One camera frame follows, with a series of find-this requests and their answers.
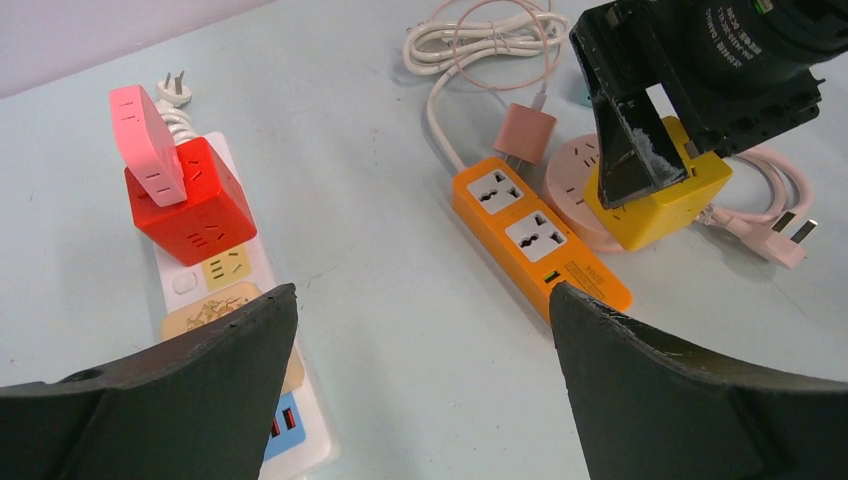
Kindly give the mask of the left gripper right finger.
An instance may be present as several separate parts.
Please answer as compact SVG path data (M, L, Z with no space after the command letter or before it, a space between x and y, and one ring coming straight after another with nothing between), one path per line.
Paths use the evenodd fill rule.
M843 479L847 386L703 348L568 283L552 334L594 479Z

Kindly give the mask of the pink round power strip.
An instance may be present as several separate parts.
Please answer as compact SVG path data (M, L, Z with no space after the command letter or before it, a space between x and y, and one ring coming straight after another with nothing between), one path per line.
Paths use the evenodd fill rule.
M565 142L548 160L542 198L593 251L623 253L623 248L584 200L589 175L597 166L599 154L595 134Z

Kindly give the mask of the pink plug adapter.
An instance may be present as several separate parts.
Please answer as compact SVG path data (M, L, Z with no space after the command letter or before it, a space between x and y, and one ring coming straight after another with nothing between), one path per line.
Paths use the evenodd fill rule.
M140 85L109 92L112 129L131 175L159 207L187 200L176 144L153 100Z

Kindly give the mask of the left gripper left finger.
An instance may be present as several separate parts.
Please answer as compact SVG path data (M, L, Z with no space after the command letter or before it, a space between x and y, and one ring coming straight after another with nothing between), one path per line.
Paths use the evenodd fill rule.
M58 382L1 391L5 479L255 479L298 326L282 284Z

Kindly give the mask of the yellow cube socket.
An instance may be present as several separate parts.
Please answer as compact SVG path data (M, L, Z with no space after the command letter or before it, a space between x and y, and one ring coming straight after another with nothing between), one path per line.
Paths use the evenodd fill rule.
M593 168L584 200L620 247L635 251L689 226L732 176L732 169L715 152L694 159L685 152L689 141L681 121L667 116L662 122L681 154L689 177L667 189L615 209L605 210L598 198L599 169Z

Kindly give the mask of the teal small charger plug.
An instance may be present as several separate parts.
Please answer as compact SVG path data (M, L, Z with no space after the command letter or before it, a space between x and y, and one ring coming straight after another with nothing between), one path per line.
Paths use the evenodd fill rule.
M578 105L591 108L592 107L592 97L587 90L581 90L576 94L575 101Z

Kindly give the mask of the white multicolour power strip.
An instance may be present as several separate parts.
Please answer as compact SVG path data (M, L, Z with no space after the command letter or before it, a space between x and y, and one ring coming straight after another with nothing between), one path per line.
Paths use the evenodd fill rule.
M169 340L235 311L276 286L224 135L213 132L178 146L186 201L160 208L131 202L154 248ZM262 479L305 479L338 455L338 441L306 356L290 354L260 470Z

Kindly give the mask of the beige dragon cube adapter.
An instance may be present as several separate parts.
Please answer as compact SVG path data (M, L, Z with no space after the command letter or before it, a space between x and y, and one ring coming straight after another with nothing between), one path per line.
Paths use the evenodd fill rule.
M253 283L239 282L187 306L168 313L160 327L161 339L170 340L188 331L202 327L241 308L260 295ZM292 349L281 394L299 388L305 379L305 369L297 348Z

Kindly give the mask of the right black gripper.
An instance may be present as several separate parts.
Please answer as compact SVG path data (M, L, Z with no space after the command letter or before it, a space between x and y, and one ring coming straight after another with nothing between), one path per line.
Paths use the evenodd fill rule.
M820 113L822 1L612 1L583 12L571 41L594 94L606 210L689 177L645 92L653 85L695 148L723 156Z

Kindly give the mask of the salmon pink charger plug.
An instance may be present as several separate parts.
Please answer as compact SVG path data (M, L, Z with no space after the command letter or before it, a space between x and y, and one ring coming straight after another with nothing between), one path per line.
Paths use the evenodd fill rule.
M493 148L516 172L540 164L557 119L538 108L512 103L506 110Z

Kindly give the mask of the red cube socket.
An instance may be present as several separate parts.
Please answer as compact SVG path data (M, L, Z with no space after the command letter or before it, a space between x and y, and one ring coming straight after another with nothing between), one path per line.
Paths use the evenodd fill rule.
M134 225L185 266L254 238L257 228L236 176L211 143L198 137L176 147L188 198L160 207L124 170Z

